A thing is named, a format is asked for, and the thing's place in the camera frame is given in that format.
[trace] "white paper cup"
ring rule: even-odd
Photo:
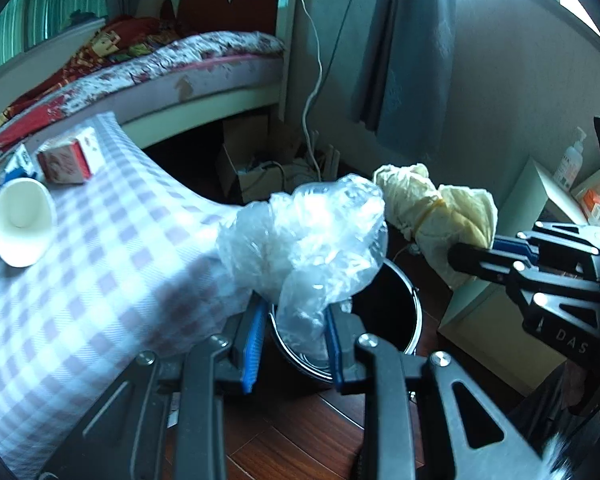
[[[56,207],[46,187],[16,178],[0,187],[0,257],[11,267],[38,261],[56,233]]]

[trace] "crumpled paper towel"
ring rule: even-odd
[[[491,193],[460,186],[436,189],[424,164],[382,166],[374,173],[374,183],[384,192],[386,220],[418,245],[451,289],[472,279],[452,269],[447,253],[458,242],[493,247],[498,209]]]

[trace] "small box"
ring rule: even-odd
[[[269,134],[266,115],[225,120],[224,144],[216,160],[222,192],[234,186],[242,203],[268,200],[271,193],[285,190],[286,171],[293,161],[301,137],[281,123]]]
[[[89,127],[45,142],[38,150],[38,162],[48,182],[82,184],[104,166],[104,157],[96,132]]]

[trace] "white cable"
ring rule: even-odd
[[[309,109],[311,108],[311,104],[315,97],[318,95],[320,91],[320,86],[322,86],[322,60],[320,59],[320,38],[318,38],[318,29],[315,28],[314,20],[312,19],[309,11],[306,10],[306,3],[304,0],[300,0],[302,3],[302,10],[306,14],[309,22],[311,23],[311,28],[314,30],[315,36],[315,44],[317,49],[317,58],[318,58],[318,81],[315,83],[314,91],[309,94],[309,97],[306,99],[306,103],[304,104],[304,110],[302,111],[302,131],[304,132],[304,139],[306,141],[306,148],[309,152],[309,156],[311,157],[311,162],[314,164],[315,171],[317,173],[318,182],[322,180],[322,175],[320,174],[320,166],[318,165],[318,161],[315,160],[315,147],[311,144],[311,136],[309,135],[309,130],[306,125],[307,116],[309,115]]]
[[[276,162],[275,160],[272,160],[270,162],[268,162],[268,164],[272,165],[272,166],[277,166],[278,169],[282,172],[282,191],[286,191],[286,172],[285,172],[285,167],[280,164],[279,162]]]
[[[405,245],[403,248],[401,248],[397,253],[395,253],[395,256],[392,258],[392,262],[395,263],[395,261],[397,260],[398,256],[400,256],[404,251],[407,251],[409,249],[409,245]]]

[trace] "blue curtain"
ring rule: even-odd
[[[377,0],[352,118],[416,162],[440,144],[456,40],[456,0]]]

